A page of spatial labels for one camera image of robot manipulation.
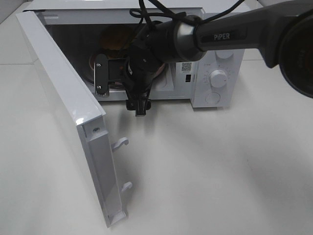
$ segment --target control panel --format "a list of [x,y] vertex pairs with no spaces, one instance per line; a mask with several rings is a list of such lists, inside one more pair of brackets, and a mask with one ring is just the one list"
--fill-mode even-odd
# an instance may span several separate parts
[[191,102],[198,107],[230,104],[244,50],[209,51],[199,61]]

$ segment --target qr code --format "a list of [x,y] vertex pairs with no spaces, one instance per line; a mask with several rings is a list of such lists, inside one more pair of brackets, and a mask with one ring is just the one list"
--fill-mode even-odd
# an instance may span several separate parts
[[192,63],[182,63],[181,71],[182,72],[190,72]]

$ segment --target brown object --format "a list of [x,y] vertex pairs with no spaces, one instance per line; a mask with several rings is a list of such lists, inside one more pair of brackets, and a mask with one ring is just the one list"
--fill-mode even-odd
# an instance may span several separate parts
[[[124,24],[112,24],[108,26],[100,36],[100,45],[104,50],[119,51],[125,44],[128,37],[133,33],[133,29]],[[125,45],[127,49],[133,38]]]

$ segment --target screw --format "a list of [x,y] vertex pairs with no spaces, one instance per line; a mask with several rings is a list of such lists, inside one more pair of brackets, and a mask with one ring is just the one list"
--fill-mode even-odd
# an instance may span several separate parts
[[99,133],[99,131],[100,131],[100,128],[99,128],[99,127],[96,127],[96,128],[93,129],[92,132],[96,134],[96,133]]

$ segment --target wall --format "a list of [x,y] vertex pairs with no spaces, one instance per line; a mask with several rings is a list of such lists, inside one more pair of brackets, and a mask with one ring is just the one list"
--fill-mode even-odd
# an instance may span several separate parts
[[27,0],[0,0],[0,23]]

